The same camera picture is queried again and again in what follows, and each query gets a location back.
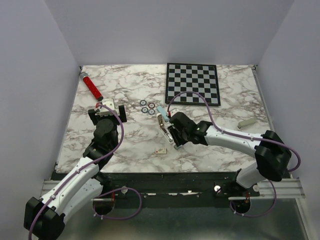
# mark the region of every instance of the marble table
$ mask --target marble table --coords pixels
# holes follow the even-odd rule
[[[105,99],[125,105],[124,141],[103,172],[223,172],[245,168],[255,160],[243,153],[219,146],[187,143],[174,149],[160,132],[156,115],[141,112],[140,100],[165,104],[166,65],[84,66]],[[218,65],[220,107],[211,107],[213,118],[221,127],[237,129],[238,122],[255,118],[257,123],[243,131],[264,133],[269,129],[266,112],[252,70],[247,65]],[[80,81],[67,131],[56,167],[57,173],[68,173],[91,142],[95,126],[87,112],[96,100]],[[196,123],[209,116],[205,107],[176,105]],[[156,148],[166,154],[156,154]]]

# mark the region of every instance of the wall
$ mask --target wall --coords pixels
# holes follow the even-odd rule
[[[320,236],[319,13],[319,0],[295,0],[257,74],[276,131],[302,157],[294,175],[301,178]]]
[[[257,64],[293,0],[45,0],[81,65]]]
[[[25,204],[59,153],[79,67],[43,0],[0,8],[0,238],[27,239]]]

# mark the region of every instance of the washer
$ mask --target washer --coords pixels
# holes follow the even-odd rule
[[[140,106],[143,107],[145,105],[147,105],[147,101],[146,100],[141,100],[140,101]]]
[[[149,110],[148,110],[147,107],[143,107],[143,108],[141,109],[141,112],[143,112],[144,114],[146,114],[148,111],[149,111]]]
[[[154,109],[149,109],[149,115],[154,115],[156,111]]]
[[[156,107],[156,105],[155,105],[153,102],[150,102],[150,103],[148,104],[148,107],[149,107],[150,109],[154,109],[154,108]]]

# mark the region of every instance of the checkerboard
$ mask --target checkerboard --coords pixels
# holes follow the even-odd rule
[[[216,65],[168,63],[166,68],[165,103],[184,91],[199,93],[209,106],[220,106]],[[173,104],[204,106],[204,101],[192,93],[178,96]]]

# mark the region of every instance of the table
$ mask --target table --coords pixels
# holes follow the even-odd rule
[[[165,101],[166,65],[100,65],[84,66],[105,99],[125,105],[127,120],[124,141],[105,173],[137,172],[223,172],[245,168],[255,160],[243,153],[219,146],[187,143],[175,150],[160,132],[155,115],[141,112],[140,100],[167,106]],[[265,109],[252,70],[247,65],[218,65],[220,107],[211,107],[213,118],[221,127],[237,129],[238,122],[255,118],[257,123],[243,129],[248,133],[264,133],[269,128]],[[95,126],[88,110],[96,99],[80,81],[62,144],[57,173],[68,173],[77,163],[93,138]],[[182,106],[183,111],[198,123],[209,121],[203,106]],[[156,148],[167,148],[167,154],[156,154]]]

